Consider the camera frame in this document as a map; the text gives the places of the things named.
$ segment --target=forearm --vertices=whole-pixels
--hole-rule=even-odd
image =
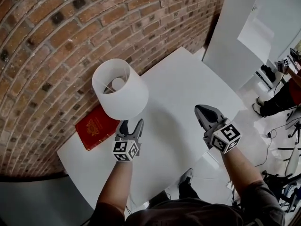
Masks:
[[[222,154],[222,159],[239,196],[250,184],[262,181],[260,172],[237,147]]]
[[[97,202],[108,203],[124,214],[130,193],[132,172],[132,162],[116,162]]]
[[[287,69],[287,73],[292,77],[296,84],[301,88],[301,77],[296,75],[290,68]]]

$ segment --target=tripod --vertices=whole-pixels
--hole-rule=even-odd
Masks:
[[[300,128],[301,128],[301,124],[299,122],[297,122],[296,124],[294,124],[294,126],[296,127],[295,130],[293,131],[292,134],[289,134],[288,135],[288,138],[292,138],[296,132],[298,132],[298,135],[297,135],[297,141],[295,142],[295,145],[297,145],[300,141]]]

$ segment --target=black trousers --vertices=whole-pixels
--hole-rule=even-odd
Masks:
[[[190,184],[190,177],[187,177],[184,182],[182,182],[179,185],[179,199],[184,198],[198,198],[198,194],[196,191],[193,190]],[[149,206],[148,209],[151,209],[152,207],[158,205],[159,203],[169,201],[167,194],[165,191],[160,192],[157,196],[153,197],[151,200],[149,200]]]
[[[286,83],[275,96],[264,102],[264,106],[260,108],[260,115],[262,117],[275,115],[278,112],[285,111],[296,106]]]

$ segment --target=table lamp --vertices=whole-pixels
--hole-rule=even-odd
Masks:
[[[149,97],[145,82],[126,61],[117,58],[95,70],[92,86],[103,110],[120,121],[137,116]]]

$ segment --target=red book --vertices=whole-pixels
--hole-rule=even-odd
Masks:
[[[119,122],[109,117],[98,105],[75,128],[85,148],[90,151],[113,135]]]

